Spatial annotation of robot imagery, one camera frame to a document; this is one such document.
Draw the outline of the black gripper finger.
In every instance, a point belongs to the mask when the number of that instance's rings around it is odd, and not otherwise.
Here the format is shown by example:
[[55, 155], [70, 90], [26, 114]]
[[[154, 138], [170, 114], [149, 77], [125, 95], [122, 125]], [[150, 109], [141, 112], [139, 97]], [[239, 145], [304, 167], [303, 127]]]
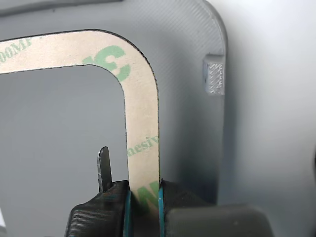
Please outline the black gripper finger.
[[174, 182], [158, 192], [162, 237], [272, 237], [266, 215], [249, 204], [211, 205]]
[[97, 158], [99, 193], [70, 212], [67, 237], [131, 237], [132, 205], [129, 182], [112, 181], [108, 147]]

